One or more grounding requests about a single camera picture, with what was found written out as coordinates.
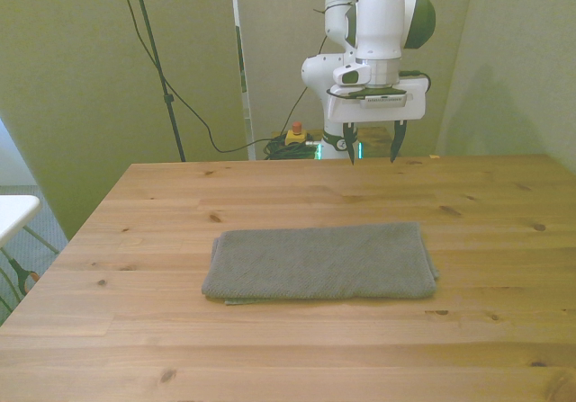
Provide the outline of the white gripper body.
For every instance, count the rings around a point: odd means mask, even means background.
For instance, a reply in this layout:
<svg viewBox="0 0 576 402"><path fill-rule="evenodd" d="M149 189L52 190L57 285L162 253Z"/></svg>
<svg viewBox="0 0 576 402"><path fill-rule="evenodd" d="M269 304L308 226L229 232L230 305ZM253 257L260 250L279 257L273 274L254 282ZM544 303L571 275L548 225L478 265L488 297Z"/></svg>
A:
<svg viewBox="0 0 576 402"><path fill-rule="evenodd" d="M333 85L327 90L327 115L334 122L419 120L426 112L428 79L404 77L380 88Z"/></svg>

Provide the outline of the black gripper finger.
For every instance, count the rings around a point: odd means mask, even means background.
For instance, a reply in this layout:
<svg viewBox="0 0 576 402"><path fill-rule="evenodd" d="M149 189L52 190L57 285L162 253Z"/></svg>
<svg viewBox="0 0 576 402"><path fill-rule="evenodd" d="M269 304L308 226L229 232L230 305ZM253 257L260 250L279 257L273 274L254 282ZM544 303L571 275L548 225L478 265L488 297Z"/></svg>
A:
<svg viewBox="0 0 576 402"><path fill-rule="evenodd" d="M402 143L404 141L407 130L406 121L394 122L394 137L391 143L390 161L393 163L400 153Z"/></svg>
<svg viewBox="0 0 576 402"><path fill-rule="evenodd" d="M348 153L351 164L353 165L356 160L356 151L354 144L357 142L357 130L353 122L344 123L343 127L343 139L346 144L346 151Z"/></svg>

